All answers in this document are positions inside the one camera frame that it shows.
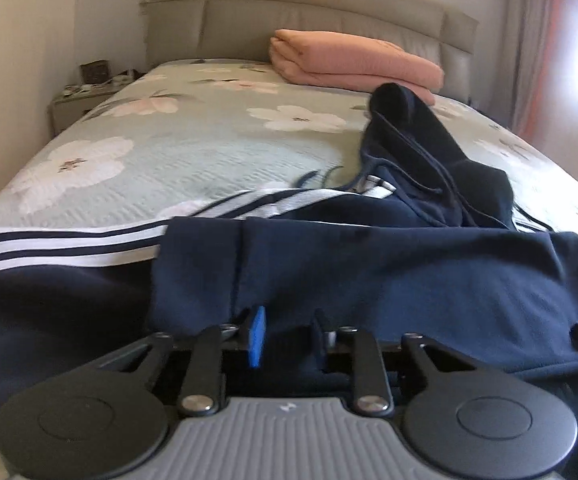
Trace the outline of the dark box on nightstand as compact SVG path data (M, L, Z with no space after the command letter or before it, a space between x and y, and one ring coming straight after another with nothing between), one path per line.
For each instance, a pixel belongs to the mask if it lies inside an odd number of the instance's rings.
M111 77L108 60L96 60L80 64L80 79L83 84L105 84Z

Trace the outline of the beige padded headboard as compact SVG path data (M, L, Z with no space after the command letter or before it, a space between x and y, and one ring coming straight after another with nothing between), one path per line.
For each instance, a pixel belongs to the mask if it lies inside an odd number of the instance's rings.
M151 67L195 58L265 61L280 28L388 40L440 65L441 96L468 103L478 23L434 0L147 0Z

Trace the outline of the beige nightstand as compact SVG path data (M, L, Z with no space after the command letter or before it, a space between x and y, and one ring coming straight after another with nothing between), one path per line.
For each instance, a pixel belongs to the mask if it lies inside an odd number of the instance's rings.
M99 104L127 87L132 81L107 81L104 84L80 84L65 87L48 106L49 122L53 136L62 133L78 122Z

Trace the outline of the beige and orange curtain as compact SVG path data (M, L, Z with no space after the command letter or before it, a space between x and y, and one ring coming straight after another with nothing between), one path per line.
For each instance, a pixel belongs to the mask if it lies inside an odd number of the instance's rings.
M564 0L507 0L492 114L530 139L543 98Z

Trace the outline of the folded pink blanket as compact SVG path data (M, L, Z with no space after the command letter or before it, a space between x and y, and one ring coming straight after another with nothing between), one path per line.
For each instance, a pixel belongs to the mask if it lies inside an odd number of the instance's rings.
M370 93L393 82L432 105L444 84L436 63L389 41L341 32L278 29L268 55L276 73L303 86Z

